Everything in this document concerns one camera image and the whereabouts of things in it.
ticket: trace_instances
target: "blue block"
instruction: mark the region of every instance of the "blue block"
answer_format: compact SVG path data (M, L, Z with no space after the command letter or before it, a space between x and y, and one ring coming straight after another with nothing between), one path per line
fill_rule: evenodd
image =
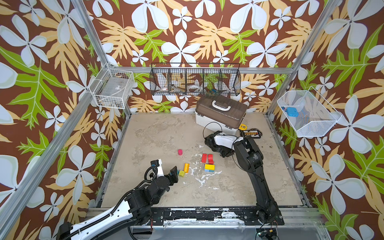
M299 113L297 112L296 108L287 108L286 109L287 111L287 115L290 116L290 117L298 117L299 116Z

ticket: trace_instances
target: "wall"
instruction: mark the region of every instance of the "wall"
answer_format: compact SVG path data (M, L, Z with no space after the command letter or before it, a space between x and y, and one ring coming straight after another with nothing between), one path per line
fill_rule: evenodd
M291 66L324 5L317 0L84 3L94 18L107 58L116 66L149 66L156 62L195 66L222 61L225 66ZM283 79L278 75L242 74L241 95L233 98L247 104L248 111L265 112ZM137 86L129 99L132 112L194 111L200 96L152 96L148 80L148 74L135 74Z
M100 63L69 1L0 1L0 19L2 207L60 133ZM63 221L81 222L123 123L121 111L90 105L7 239L54 239Z
M343 114L326 136L297 138L281 111L270 116L333 239L383 239L383 7L343 1L290 85L315 87Z

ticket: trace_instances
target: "floor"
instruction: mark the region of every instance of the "floor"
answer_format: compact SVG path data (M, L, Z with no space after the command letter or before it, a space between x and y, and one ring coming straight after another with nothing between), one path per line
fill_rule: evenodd
M255 139L264 155L264 173L278 205L302 205L288 169L280 155L263 114L248 113L243 123L262 131ZM251 206L256 196L246 172L232 157L222 158L204 144L203 127L195 123L195 114L134 114L125 134L102 207L112 207L123 193L144 178L150 161L162 159L165 174L177 166L190 164L189 173L170 187L157 207ZM205 136L212 133L204 131ZM205 172L203 153L214 155L215 172Z

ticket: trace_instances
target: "white toolbox base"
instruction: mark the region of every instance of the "white toolbox base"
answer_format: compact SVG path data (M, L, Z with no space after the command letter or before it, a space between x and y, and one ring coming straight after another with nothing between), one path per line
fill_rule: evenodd
M200 126L203 126L203 127L207 126L206 127L207 129L212 130L214 132L221 131L223 129L222 131L225 134L236 135L237 129L227 127L226 125L222 124L221 122L215 121L209 117L201 116L197 112L195 112L195 116L196 116L196 123Z

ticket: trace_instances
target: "yellow tape measure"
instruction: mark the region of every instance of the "yellow tape measure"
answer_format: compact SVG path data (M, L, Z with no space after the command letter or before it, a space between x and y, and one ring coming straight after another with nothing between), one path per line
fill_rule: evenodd
M247 126L245 124L241 124L239 127L239 130L245 131L247 129Z

